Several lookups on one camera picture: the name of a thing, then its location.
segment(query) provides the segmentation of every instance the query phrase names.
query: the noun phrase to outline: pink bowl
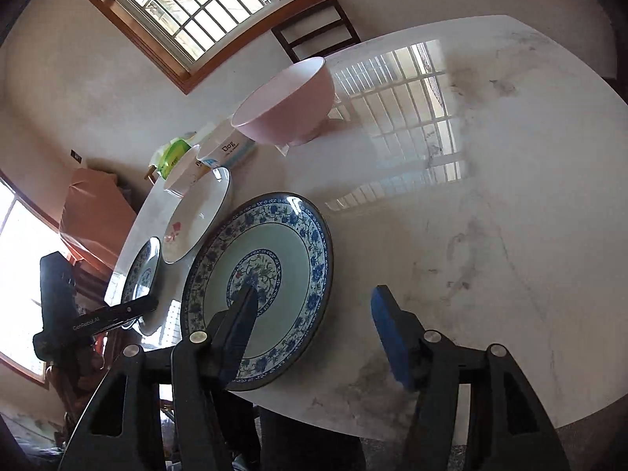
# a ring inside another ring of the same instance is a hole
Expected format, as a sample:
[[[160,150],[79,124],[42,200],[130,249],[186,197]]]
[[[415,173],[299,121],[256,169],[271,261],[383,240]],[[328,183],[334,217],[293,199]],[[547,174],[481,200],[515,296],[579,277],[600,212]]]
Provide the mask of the pink bowl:
[[[334,104],[334,81],[321,57],[282,70],[249,95],[231,125],[258,143],[300,145],[315,138]]]

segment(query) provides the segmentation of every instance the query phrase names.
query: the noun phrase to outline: floor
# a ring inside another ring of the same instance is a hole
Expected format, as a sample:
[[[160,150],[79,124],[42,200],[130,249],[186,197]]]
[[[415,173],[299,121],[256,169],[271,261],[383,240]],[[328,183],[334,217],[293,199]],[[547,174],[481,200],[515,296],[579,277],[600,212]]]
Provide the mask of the floor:
[[[571,471],[628,469],[628,395],[605,409],[558,429]],[[368,471],[391,471],[402,445],[363,440]],[[448,471],[462,471],[464,447],[452,448]]]

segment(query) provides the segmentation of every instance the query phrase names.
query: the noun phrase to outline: plate rim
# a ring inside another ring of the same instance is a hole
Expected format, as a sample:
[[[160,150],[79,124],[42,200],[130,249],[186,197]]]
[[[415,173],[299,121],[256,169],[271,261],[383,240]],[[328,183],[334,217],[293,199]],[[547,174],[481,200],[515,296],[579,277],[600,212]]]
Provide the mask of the plate rim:
[[[241,211],[245,210],[249,206],[253,206],[260,201],[265,199],[272,198],[287,198],[288,196],[295,196],[299,198],[302,202],[304,202],[307,206],[307,209],[312,212],[313,215],[318,219],[318,223],[320,224],[321,230],[323,231],[325,240],[327,242],[327,274],[326,274],[326,284],[325,290],[320,299],[319,310],[316,313],[316,316],[312,322],[312,328],[306,333],[303,337],[301,343],[298,347],[294,348],[294,351],[288,355],[288,358],[272,373],[264,376],[260,379],[253,379],[247,382],[230,382],[226,389],[229,391],[250,391],[253,389],[258,389],[266,384],[272,382],[277,379],[277,377],[283,375],[306,351],[306,349],[310,346],[312,339],[318,332],[318,328],[320,327],[321,321],[325,312],[327,311],[327,305],[329,303],[329,297],[332,291],[332,284],[334,283],[334,245],[332,242],[332,235],[329,231],[329,227],[327,226],[327,222],[323,215],[320,213],[318,208],[306,197],[303,195],[299,195],[298,193],[293,192],[271,192],[265,193],[264,195],[259,195],[250,200],[245,201],[240,204],[236,209],[234,209],[230,214],[225,218],[224,222],[218,226],[215,230],[213,230],[203,242],[199,252],[196,257],[194,257],[194,261],[192,262],[192,266],[188,271],[187,278],[185,279],[185,285],[183,286],[183,294],[181,295],[181,313],[180,313],[180,328],[181,328],[181,338],[188,338],[190,329],[188,325],[188,305],[189,305],[189,297],[190,297],[190,289],[192,288],[192,280],[196,275],[197,270],[199,269],[200,261],[204,256],[205,251],[212,245],[215,238],[221,233],[224,228],[229,225],[234,217],[239,214]]]
[[[188,249],[183,255],[181,255],[178,259],[175,259],[172,262],[169,262],[162,250],[161,256],[163,258],[163,261],[166,262],[166,264],[172,265],[172,264],[176,264],[178,261],[182,260],[183,258],[185,258],[185,256],[192,251],[198,244],[199,242],[201,242],[205,237],[208,237],[206,235],[208,229],[210,226],[212,226],[212,223],[214,222],[214,220],[216,219],[216,216],[218,216],[218,214],[221,212],[221,209],[224,208],[224,205],[227,201],[227,194],[228,191],[231,187],[231,170],[229,168],[226,168],[224,166],[219,166],[218,168],[213,168],[211,171],[208,171],[205,175],[203,175],[202,177],[200,177],[199,180],[197,180],[188,190],[187,193],[185,193],[185,195],[187,196],[187,194],[194,188],[194,186],[198,185],[203,178],[207,177],[209,174],[213,174],[214,170],[225,170],[227,172],[227,189],[224,192],[224,195],[222,196],[222,200],[221,200],[221,204],[218,206],[218,209],[216,210],[216,214],[214,214],[214,217],[212,218],[211,221],[209,221],[209,223],[207,224],[205,230],[203,231],[203,234],[201,234],[201,236],[197,239],[197,241],[194,243],[194,245],[192,245],[192,247],[190,249]],[[165,249],[166,248],[166,232],[168,231],[168,229],[170,228],[170,223],[173,220],[173,218],[175,217],[175,214],[177,213],[177,211],[179,210],[179,208],[181,207],[181,202],[185,199],[185,196],[183,196],[183,198],[180,198],[179,201],[177,202],[177,206],[175,207],[175,210],[173,211],[172,215],[170,216],[170,219],[168,220],[168,223],[166,224],[166,229],[164,230],[164,234],[163,236],[161,236],[161,240],[163,241],[162,243],[162,248]]]

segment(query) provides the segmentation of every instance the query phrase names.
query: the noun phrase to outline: white marble table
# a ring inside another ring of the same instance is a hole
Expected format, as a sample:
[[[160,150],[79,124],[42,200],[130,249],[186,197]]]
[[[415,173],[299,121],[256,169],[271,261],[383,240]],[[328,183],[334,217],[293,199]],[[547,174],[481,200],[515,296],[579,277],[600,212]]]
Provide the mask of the white marble table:
[[[283,157],[259,147],[234,204],[309,198],[334,243],[334,286],[312,344],[244,398],[369,438],[405,435],[413,396],[389,372],[369,311],[401,307],[458,344],[510,349],[556,426],[628,393],[628,107],[578,58],[507,16],[404,30],[329,57],[339,101],[326,135]],[[148,196],[108,292],[176,200]],[[178,336],[191,254],[162,269],[142,325]],[[468,416],[459,409],[462,422]]]

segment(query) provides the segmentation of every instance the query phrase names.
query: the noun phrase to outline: wall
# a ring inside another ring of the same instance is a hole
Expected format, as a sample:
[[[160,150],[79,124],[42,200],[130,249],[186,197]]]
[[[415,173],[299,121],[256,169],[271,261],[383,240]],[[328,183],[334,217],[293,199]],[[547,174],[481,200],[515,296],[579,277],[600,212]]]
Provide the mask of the wall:
[[[340,0],[362,39],[426,22],[508,14],[604,76],[615,70],[608,18],[595,0]],[[7,97],[57,154],[130,181],[140,195],[153,150],[217,123],[290,64],[271,33],[181,92],[87,0],[32,0],[9,36]]]
[[[72,170],[52,146],[0,103],[0,170],[55,221],[61,218]]]
[[[0,47],[0,103],[4,101],[6,89],[6,47]]]
[[[42,428],[39,432],[47,438],[54,433],[48,422],[63,426],[64,405],[52,386],[46,390],[2,364],[0,384],[0,413],[4,416],[29,429],[34,428],[28,419],[37,420],[37,425]]]

